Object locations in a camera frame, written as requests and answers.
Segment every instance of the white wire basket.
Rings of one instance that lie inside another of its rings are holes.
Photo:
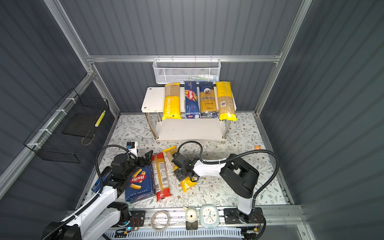
[[[153,71],[156,83],[184,83],[184,81],[210,81],[218,82],[221,62],[218,61],[191,61],[173,62],[153,61]]]

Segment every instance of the black wire basket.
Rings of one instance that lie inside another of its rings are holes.
[[[103,98],[76,95],[67,100],[44,129],[24,142],[43,160],[80,163],[109,109]]]

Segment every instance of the pasta package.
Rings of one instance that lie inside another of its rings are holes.
[[[181,119],[180,116],[180,83],[165,85],[164,112],[162,119]]]
[[[194,81],[185,81],[185,118],[199,118],[199,101],[197,85]]]
[[[169,192],[169,182],[166,161],[162,152],[152,156],[153,178],[155,179],[155,191],[157,202],[165,197],[172,196]]]
[[[220,120],[237,121],[235,114],[235,104],[233,103],[231,83],[230,82],[216,82],[217,98],[218,98],[218,111]]]
[[[129,182],[130,184],[125,188],[125,201],[132,203],[155,195],[155,181],[151,166],[136,168],[130,175]]]
[[[213,82],[200,82],[200,116],[216,118],[216,99]]]
[[[167,159],[171,163],[171,165],[173,167],[173,170],[178,169],[178,167],[176,167],[173,164],[173,162],[172,162],[173,154],[175,154],[176,152],[177,152],[176,146],[167,148],[166,150],[163,151],[163,153],[166,154]],[[187,177],[186,179],[184,179],[183,181],[180,182],[181,183],[181,187],[183,188],[183,192],[186,192],[188,190],[188,188],[193,187],[194,185],[196,185],[197,181],[196,182],[192,182],[192,181],[193,181],[193,178],[191,179],[190,177]]]

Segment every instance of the wire mesh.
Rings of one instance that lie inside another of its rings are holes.
[[[165,62],[155,59],[153,70],[156,83],[184,83],[184,81],[217,82],[220,77],[220,61]]]
[[[46,128],[39,130],[40,136],[35,142],[30,142],[29,137],[24,145],[43,160],[80,163],[98,128],[103,123],[101,121],[96,127],[96,122],[108,109],[106,99],[76,95],[63,109],[56,110],[57,116]],[[63,130],[67,124],[79,114],[93,119],[93,124],[89,124],[86,135],[81,137],[64,134]]]

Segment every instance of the red and yellow pasta package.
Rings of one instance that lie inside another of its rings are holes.
[[[172,196],[169,192],[169,182],[164,154],[161,152],[153,155],[151,164],[155,180],[156,198],[158,202],[160,199]]]
[[[169,160],[169,162],[173,166],[173,170],[178,169],[178,167],[176,167],[173,164],[173,162],[172,162],[172,159],[173,159],[172,155],[174,153],[176,153],[176,152],[177,152],[176,146],[167,148],[166,150],[163,151],[163,153],[166,154],[167,159]],[[184,179],[183,181],[180,182],[180,184],[181,184],[181,186],[183,188],[183,192],[186,192],[188,190],[188,188],[193,187],[194,185],[196,185],[197,181],[196,182],[192,182],[192,181],[193,181],[193,178],[191,179],[190,177],[187,177],[186,179]]]

